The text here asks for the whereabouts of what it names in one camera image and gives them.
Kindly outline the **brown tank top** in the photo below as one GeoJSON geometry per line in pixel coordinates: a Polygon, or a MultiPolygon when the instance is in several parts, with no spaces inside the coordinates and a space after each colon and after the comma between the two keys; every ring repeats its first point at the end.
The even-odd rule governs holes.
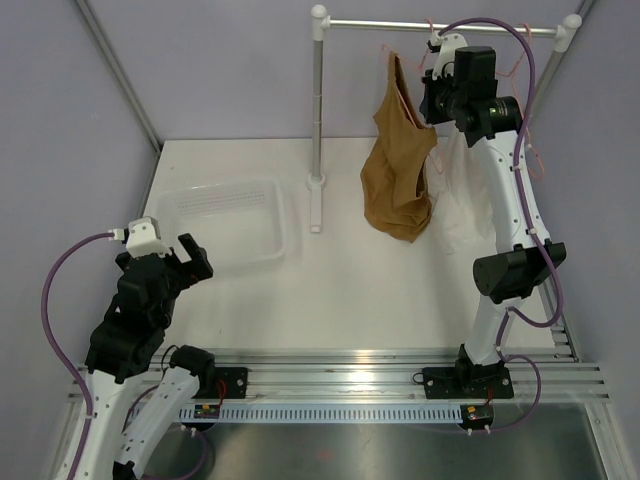
{"type": "Polygon", "coordinates": [[[388,55],[386,90],[373,119],[377,137],[360,172],[364,216],[376,230],[412,243],[432,218],[425,165],[437,134],[419,119],[394,51],[388,55]]]}

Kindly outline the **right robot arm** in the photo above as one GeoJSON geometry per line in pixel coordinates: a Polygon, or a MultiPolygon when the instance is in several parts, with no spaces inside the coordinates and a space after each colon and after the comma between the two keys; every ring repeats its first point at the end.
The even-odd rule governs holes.
{"type": "Polygon", "coordinates": [[[514,396],[502,345],[510,317],[535,287],[566,258],[554,243],[531,198],[522,153],[523,119],[518,102],[497,94],[496,53],[447,35],[435,47],[425,72],[420,111],[431,124],[454,122],[479,161],[488,185],[496,252],[473,263],[480,302],[471,334],[451,367],[426,367],[422,384],[429,400],[511,399],[514,396]]]}

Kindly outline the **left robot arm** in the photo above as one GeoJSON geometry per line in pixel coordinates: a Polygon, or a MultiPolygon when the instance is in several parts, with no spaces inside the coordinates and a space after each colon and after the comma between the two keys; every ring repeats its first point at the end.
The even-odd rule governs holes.
{"type": "Polygon", "coordinates": [[[180,293],[213,276],[207,253],[190,234],[178,241],[190,259],[181,262],[156,233],[140,226],[122,232],[126,250],[116,258],[122,271],[103,321],[90,337],[81,382],[86,418],[69,476],[72,479],[136,479],[146,463],[144,454],[167,425],[171,399],[153,398],[159,412],[148,435],[134,438],[123,457],[116,450],[129,402],[163,343],[180,293]]]}

